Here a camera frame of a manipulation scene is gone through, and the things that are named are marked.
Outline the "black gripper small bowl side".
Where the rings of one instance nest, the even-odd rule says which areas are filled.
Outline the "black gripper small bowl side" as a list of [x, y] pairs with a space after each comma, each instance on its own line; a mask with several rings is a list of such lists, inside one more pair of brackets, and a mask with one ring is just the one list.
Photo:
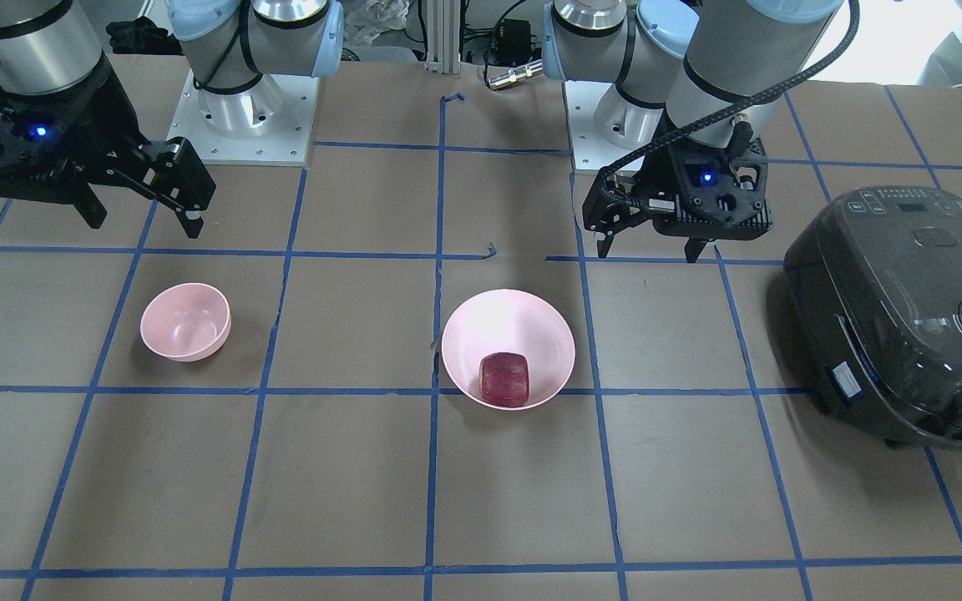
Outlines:
[[133, 190], [171, 210], [188, 239], [204, 227], [216, 183], [187, 138], [150, 141], [109, 58], [63, 90], [26, 95], [0, 83], [0, 197], [72, 205], [103, 227], [94, 186]]

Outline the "robot arm over large bowl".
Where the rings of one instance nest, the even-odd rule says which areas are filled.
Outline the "robot arm over large bowl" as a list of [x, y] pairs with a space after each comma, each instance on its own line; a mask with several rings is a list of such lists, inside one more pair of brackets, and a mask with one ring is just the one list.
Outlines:
[[790, 88], [833, 63], [858, 31], [810, 62], [838, 1], [553, 1], [544, 8], [546, 76], [603, 84], [590, 122], [620, 151], [583, 201], [596, 254], [652, 225], [695, 262], [717, 240], [771, 231], [761, 134]]

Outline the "black gripper large bowl side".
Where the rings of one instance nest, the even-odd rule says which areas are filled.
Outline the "black gripper large bowl side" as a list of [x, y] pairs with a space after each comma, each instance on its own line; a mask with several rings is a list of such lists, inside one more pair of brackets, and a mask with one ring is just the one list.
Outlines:
[[711, 240], [755, 240], [772, 228], [765, 199], [768, 161], [751, 125], [736, 125], [725, 147], [684, 137], [646, 154], [630, 178], [595, 175], [583, 201], [584, 228], [607, 258], [615, 237], [649, 222], [658, 235], [685, 237], [695, 264]]

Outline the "robot arm over small bowl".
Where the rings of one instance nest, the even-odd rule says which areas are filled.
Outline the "robot arm over small bowl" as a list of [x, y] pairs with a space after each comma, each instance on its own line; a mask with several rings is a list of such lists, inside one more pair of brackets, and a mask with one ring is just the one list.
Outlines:
[[[198, 115], [224, 139], [290, 129], [277, 77], [328, 78], [341, 62], [337, 1], [172, 1], [169, 17]], [[160, 203], [191, 239], [216, 190], [190, 139], [141, 132], [79, 3], [0, 1], [0, 198], [72, 206], [97, 229], [97, 185]]]

